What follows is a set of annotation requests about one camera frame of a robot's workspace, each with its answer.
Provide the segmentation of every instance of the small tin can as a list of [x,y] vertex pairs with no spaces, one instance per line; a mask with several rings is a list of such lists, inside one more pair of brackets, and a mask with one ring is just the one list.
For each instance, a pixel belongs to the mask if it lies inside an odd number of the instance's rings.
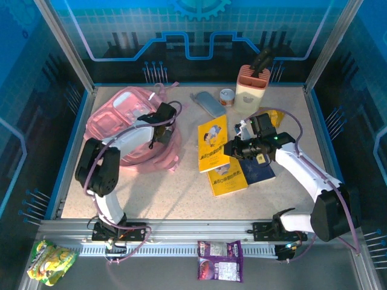
[[232,89],[222,89],[220,91],[220,103],[223,106],[231,107],[234,105],[235,93]]

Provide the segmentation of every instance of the chip bag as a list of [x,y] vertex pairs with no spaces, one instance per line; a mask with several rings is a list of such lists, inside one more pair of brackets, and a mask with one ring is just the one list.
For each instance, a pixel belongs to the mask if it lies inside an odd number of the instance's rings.
[[32,261],[27,269],[31,279],[53,286],[73,265],[79,253],[43,240],[32,248]]
[[265,110],[266,108],[259,108],[259,110],[264,110],[261,114],[268,113],[270,116],[270,120],[272,121],[272,125],[275,128],[278,128],[281,124],[282,119],[285,117],[285,113],[279,112],[277,110]]

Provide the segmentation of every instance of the table surface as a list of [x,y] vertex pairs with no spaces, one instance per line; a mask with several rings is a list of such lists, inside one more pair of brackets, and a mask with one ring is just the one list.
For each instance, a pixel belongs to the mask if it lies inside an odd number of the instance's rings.
[[[212,117],[190,99],[190,93],[208,91],[215,97],[220,90],[233,87],[182,86],[167,91],[168,100],[182,102],[184,110],[178,118],[182,136],[181,163],[174,173],[159,171],[139,174],[120,171],[115,188],[120,205],[128,218],[144,219],[271,219],[286,208],[312,211],[313,201],[306,190],[283,167],[270,166],[276,178],[250,185],[247,189],[214,197],[206,173],[198,171],[197,126]],[[107,102],[121,87],[99,88],[93,112]],[[286,109],[293,113],[304,128],[300,140],[302,150],[324,168],[316,134],[313,129],[301,87],[268,87],[261,106]],[[235,135],[233,125],[248,116],[227,108],[229,139]],[[297,124],[285,116],[278,132],[286,131],[294,138],[299,134]],[[62,218],[90,218],[96,214],[91,199],[81,185],[71,181]]]

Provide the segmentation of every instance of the blue book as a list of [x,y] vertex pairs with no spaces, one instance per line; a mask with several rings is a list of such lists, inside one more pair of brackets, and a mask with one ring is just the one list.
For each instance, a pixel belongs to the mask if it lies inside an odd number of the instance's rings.
[[270,163],[268,163],[267,160],[261,164],[259,164],[256,159],[240,160],[239,163],[242,167],[242,171],[248,185],[276,177],[273,169],[270,167]]

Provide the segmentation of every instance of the enclosure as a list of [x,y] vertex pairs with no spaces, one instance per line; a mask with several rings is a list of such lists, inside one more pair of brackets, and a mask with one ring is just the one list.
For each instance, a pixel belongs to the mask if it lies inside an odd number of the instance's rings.
[[[54,289],[81,289],[80,280],[82,289],[384,289],[386,257],[369,250],[386,251],[367,234],[387,231],[385,11],[384,0],[1,1],[0,288],[45,289],[25,267],[34,241],[49,239],[80,252]],[[275,243],[246,231],[285,208],[310,211],[304,188],[273,163],[273,181],[214,198],[197,170],[197,126],[211,118],[189,96],[235,89],[240,67],[265,47],[275,59],[262,105],[297,116],[304,152],[358,189],[360,256],[335,239],[290,265],[259,259]],[[86,227],[96,209],[74,179],[87,119],[122,88],[174,82],[180,165],[120,171],[120,205],[154,231],[138,257],[106,267]],[[233,108],[227,117],[231,135],[246,118]],[[280,131],[299,133],[287,117]],[[198,239],[243,241],[245,283],[196,281]]]

